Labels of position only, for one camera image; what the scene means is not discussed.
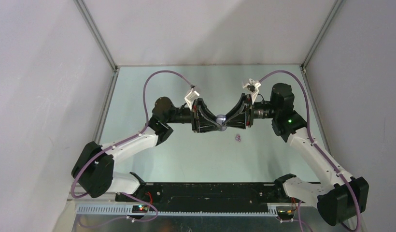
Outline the purple earbud charging case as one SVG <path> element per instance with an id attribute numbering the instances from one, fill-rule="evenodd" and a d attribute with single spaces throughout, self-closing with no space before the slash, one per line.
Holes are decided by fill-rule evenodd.
<path id="1" fill-rule="evenodd" d="M 216 123 L 220 126 L 219 131 L 225 131 L 227 129 L 226 126 L 226 115 L 217 115 L 216 116 Z"/>

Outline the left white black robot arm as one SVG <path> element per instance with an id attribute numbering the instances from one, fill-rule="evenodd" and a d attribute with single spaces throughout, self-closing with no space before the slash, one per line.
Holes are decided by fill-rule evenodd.
<path id="1" fill-rule="evenodd" d="M 134 201 L 141 201 L 146 195 L 146 188 L 134 173 L 116 172 L 115 167 L 135 154 L 166 141 L 172 134 L 170 123 L 190 123 L 194 132 L 211 132 L 224 130 L 226 116 L 214 116 L 201 98 L 193 101 L 191 107 L 185 104 L 175 107 L 168 97 L 156 100 L 152 116 L 145 127 L 137 134 L 120 142 L 98 145 L 89 142 L 82 150 L 71 175 L 74 182 L 71 194 L 76 185 L 80 185 L 86 195 L 97 198 L 106 192 L 127 193 Z"/>

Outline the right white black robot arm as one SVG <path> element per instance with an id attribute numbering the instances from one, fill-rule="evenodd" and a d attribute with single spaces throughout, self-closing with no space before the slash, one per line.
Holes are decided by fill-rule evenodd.
<path id="1" fill-rule="evenodd" d="M 246 129 L 254 119 L 270 118 L 274 133 L 300 153 L 319 180 L 319 184 L 311 184 L 294 174 L 281 176 L 274 181 L 275 198 L 280 202 L 291 198 L 303 201 L 315 207 L 331 226 L 360 217 L 366 209 L 368 182 L 363 177 L 355 178 L 318 145 L 307 121 L 294 110 L 291 86 L 275 84 L 269 101 L 255 102 L 255 96 L 242 94 L 236 106 L 217 120 L 221 129 Z"/>

